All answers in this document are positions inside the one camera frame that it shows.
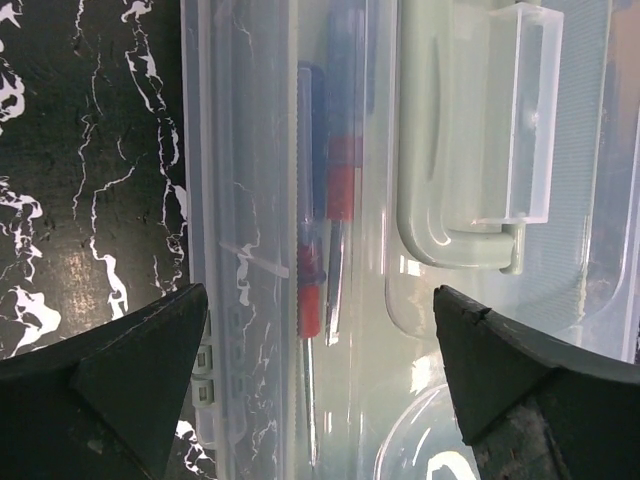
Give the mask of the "red handled screwdriver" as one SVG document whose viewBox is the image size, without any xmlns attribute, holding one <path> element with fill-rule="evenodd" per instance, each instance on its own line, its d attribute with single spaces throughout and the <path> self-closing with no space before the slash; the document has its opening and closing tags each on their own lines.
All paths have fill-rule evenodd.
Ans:
<svg viewBox="0 0 640 480">
<path fill-rule="evenodd" d="M 333 1 L 327 51 L 327 205 L 331 223 L 327 277 L 325 344 L 339 341 L 356 167 L 362 162 L 363 76 L 366 3 Z"/>
</svg>

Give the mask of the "translucent green tool box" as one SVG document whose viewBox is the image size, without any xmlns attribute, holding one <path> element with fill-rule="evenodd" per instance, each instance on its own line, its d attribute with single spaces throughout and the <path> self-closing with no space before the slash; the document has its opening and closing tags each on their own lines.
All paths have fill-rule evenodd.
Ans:
<svg viewBox="0 0 640 480">
<path fill-rule="evenodd" d="M 297 333 L 297 66 L 333 1 L 181 5 L 192 374 L 220 479 L 481 479 L 436 334 L 449 286 L 639 368 L 639 5 L 364 1 L 362 162 L 339 341 Z"/>
</svg>

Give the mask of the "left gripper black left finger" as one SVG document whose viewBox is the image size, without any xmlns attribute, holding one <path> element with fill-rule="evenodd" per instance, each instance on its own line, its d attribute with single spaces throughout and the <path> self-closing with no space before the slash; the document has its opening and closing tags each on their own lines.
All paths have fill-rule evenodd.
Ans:
<svg viewBox="0 0 640 480">
<path fill-rule="evenodd" d="M 3 360 L 2 478 L 162 478 L 207 309 L 191 284 Z"/>
</svg>

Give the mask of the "blue handled screwdriver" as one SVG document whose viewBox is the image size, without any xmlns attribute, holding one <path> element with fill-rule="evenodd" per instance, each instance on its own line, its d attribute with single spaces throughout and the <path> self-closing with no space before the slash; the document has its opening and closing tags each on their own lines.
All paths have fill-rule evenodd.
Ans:
<svg viewBox="0 0 640 480">
<path fill-rule="evenodd" d="M 297 333 L 302 350 L 309 464 L 318 460 L 313 339 L 322 326 L 321 293 L 326 281 L 322 223 L 326 209 L 325 78 L 310 62 L 297 66 Z"/>
</svg>

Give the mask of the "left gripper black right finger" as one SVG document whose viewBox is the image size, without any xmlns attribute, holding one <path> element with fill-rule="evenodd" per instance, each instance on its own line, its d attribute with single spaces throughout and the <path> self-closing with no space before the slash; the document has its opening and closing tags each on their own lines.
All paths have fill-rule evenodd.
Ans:
<svg viewBox="0 0 640 480">
<path fill-rule="evenodd" d="M 636 479 L 639 368 L 521 324 L 449 286 L 436 334 L 483 479 Z"/>
</svg>

